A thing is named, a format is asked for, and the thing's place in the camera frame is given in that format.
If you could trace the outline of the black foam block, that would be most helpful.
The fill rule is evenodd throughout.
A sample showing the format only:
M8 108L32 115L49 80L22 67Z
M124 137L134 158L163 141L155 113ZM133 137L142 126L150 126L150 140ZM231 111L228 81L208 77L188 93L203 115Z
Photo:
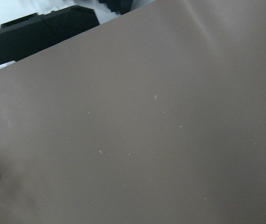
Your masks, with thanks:
M149 3L0 0L0 69Z

